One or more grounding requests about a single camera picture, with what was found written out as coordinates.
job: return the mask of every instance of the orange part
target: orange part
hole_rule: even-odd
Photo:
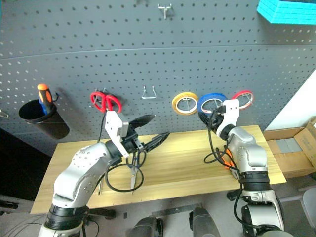
[[[48,100],[49,102],[52,101],[51,94],[50,94],[49,90],[46,91],[46,98],[47,98],[47,100]]]
[[[38,84],[38,90],[48,90],[48,85],[44,83]]]
[[[229,149],[226,150],[226,153],[227,153],[231,158],[233,158],[233,155],[232,155],[232,153],[231,153],[231,151],[230,151]],[[222,156],[222,160],[223,160],[224,164],[229,165],[229,166],[234,166],[234,163],[230,160],[230,158],[229,158],[229,161],[225,161],[224,156]]]

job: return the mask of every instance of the black cable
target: black cable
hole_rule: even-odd
[[[44,215],[36,215],[36,216],[31,217],[31,218],[38,217],[38,216],[40,216],[40,218],[41,218],[41,217],[44,216]],[[10,230],[8,230],[6,233],[4,233],[3,237],[6,236],[10,231],[14,231],[13,229],[17,229],[18,226],[20,226],[24,221],[21,221],[21,222],[19,222],[18,224],[16,224],[15,226],[13,226]]]
[[[25,223],[23,225],[42,225],[41,223]]]
[[[136,156],[136,153],[133,153],[133,158],[132,158],[132,163],[131,163],[131,164],[133,164],[133,160],[134,160],[134,159],[137,159],[138,162],[139,162],[139,160],[140,160],[140,154],[142,154],[142,153],[144,154],[143,161],[138,165],[138,167],[142,167],[143,164],[145,163],[146,157],[147,157],[147,152],[146,152],[145,150],[143,150],[143,151],[138,151],[138,152],[137,152],[137,157],[135,157],[135,156]]]
[[[205,164],[211,164],[211,163],[216,162],[217,159],[213,159],[213,160],[211,160],[211,161],[206,161],[206,159],[207,159],[209,156],[213,155],[213,154],[214,154],[214,153],[207,154],[206,157],[204,158],[203,162],[204,162]]]
[[[116,169],[116,168],[120,167],[120,166],[128,166],[128,167],[136,168],[140,172],[140,174],[142,175],[142,181],[140,182],[140,184],[138,186],[136,186],[135,188],[133,188],[133,189],[117,189],[117,188],[114,188],[109,182],[109,172],[111,170],[113,170],[113,169]],[[128,193],[128,192],[131,192],[131,191],[134,191],[134,190],[140,188],[143,185],[143,183],[144,183],[144,174],[143,174],[142,170],[139,167],[137,167],[137,166],[135,166],[133,164],[118,164],[118,165],[116,165],[116,166],[114,166],[112,168],[107,169],[107,171],[105,172],[105,175],[104,175],[104,179],[105,179],[105,182],[109,186],[110,189],[112,189],[114,191],[117,191],[117,192],[120,192],[120,193]]]
[[[27,225],[27,226],[25,226],[25,227],[23,227],[22,229],[20,229],[19,232],[16,233],[13,237],[16,237],[19,233],[22,232],[22,230],[24,230],[25,228],[27,228],[28,226],[30,226],[30,225],[32,225],[32,224],[42,225],[42,224],[40,224],[40,223],[26,223],[25,225]]]
[[[95,237],[97,237],[98,234],[99,234],[99,230],[100,230],[99,224],[96,221],[93,221],[93,220],[89,220],[89,221],[94,222],[97,225],[98,231],[97,231],[97,234],[95,235]]]
[[[226,164],[221,160],[222,156],[223,156],[223,155],[226,153],[226,151],[227,151],[228,142],[226,143],[226,146],[225,146],[225,149],[224,149],[223,153],[218,157],[218,156],[217,156],[218,152],[216,152],[216,151],[214,150],[214,147],[213,147],[211,131],[210,131],[209,128],[208,128],[207,131],[208,131],[208,140],[209,140],[209,143],[210,143],[210,146],[211,146],[211,150],[212,150],[212,153],[213,153],[215,159],[216,159],[218,162],[220,162],[223,166],[226,166],[226,167],[228,167],[228,168],[230,168],[230,169],[233,169],[233,170],[238,170],[237,166],[233,167],[233,166],[231,166],[231,165],[226,165]]]
[[[236,198],[235,203],[234,203],[234,216],[242,225],[245,225],[245,226],[250,227],[250,228],[258,229],[259,226],[249,224],[249,223],[243,221],[242,219],[240,219],[239,216],[237,215],[237,204],[238,204],[238,201],[240,199],[241,192],[242,192],[242,183],[240,184],[239,192],[238,192],[237,198]]]
[[[43,217],[43,215],[41,215],[39,218],[35,219],[35,220],[32,221],[31,223],[33,223],[33,222],[39,220],[39,219],[42,218],[42,217]],[[8,237],[10,237],[10,236],[20,227],[20,224],[17,225],[17,226],[15,226],[16,228],[13,227],[13,228],[15,228],[15,229],[8,235]],[[22,230],[24,230],[24,229],[27,228],[28,226],[29,226],[29,225],[24,226],[22,229],[20,229],[19,232],[15,234],[15,236],[17,236]]]
[[[101,129],[100,129],[99,139],[98,139],[97,143],[99,143],[100,140],[101,140],[101,135],[102,135],[102,131],[103,131],[103,122],[104,122],[104,118],[105,118],[106,113],[107,113],[107,111],[105,111],[104,114],[103,114],[103,118],[102,118],[102,121],[101,121]]]
[[[226,147],[224,148],[224,153],[222,153],[221,155],[217,156],[217,153],[215,153],[214,151],[214,147],[213,147],[213,142],[212,142],[212,135],[211,135],[211,130],[212,128],[214,128],[214,126],[212,125],[212,121],[213,121],[213,117],[215,116],[216,114],[216,110],[213,111],[212,115],[211,115],[211,118],[209,119],[208,121],[208,125],[207,125],[207,131],[208,131],[208,140],[209,140],[209,143],[210,143],[210,146],[211,146],[211,150],[212,150],[212,153],[215,157],[215,159],[217,159],[218,162],[220,162],[222,165],[226,166],[226,167],[231,167],[231,166],[227,166],[226,164],[224,164],[224,162],[221,160],[221,158],[223,157],[223,155],[226,153],[227,151],[227,147],[228,147],[228,142],[226,142]]]

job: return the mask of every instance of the screwdriver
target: screwdriver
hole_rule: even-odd
[[[43,108],[44,114],[49,114],[53,107],[53,99],[49,91],[48,85],[42,83],[38,84],[39,103]]]

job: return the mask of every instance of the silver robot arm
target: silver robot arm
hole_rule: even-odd
[[[211,117],[200,113],[199,117],[217,136],[227,141],[233,155],[238,171],[231,171],[240,182],[242,193],[239,197],[247,202],[242,208],[242,220],[239,219],[245,236],[259,236],[275,229],[284,231],[281,208],[270,187],[266,152],[252,135],[236,127],[239,101],[226,100],[213,113]]]
[[[155,116],[147,115],[127,122],[115,111],[107,111],[105,129],[111,140],[96,143],[77,151],[71,164],[54,183],[52,206],[39,237],[79,237],[86,207],[106,170],[128,158],[140,147],[147,152],[159,146],[169,135],[161,134],[144,144],[138,140],[135,128],[143,126]]]

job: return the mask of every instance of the yellow tape roll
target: yellow tape roll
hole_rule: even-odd
[[[195,105],[193,106],[193,108],[189,110],[179,109],[178,104],[183,99],[192,99],[195,102]],[[192,92],[182,92],[173,98],[171,104],[172,104],[173,110],[177,112],[178,114],[191,115],[191,114],[194,114],[196,111],[198,111],[198,96]]]

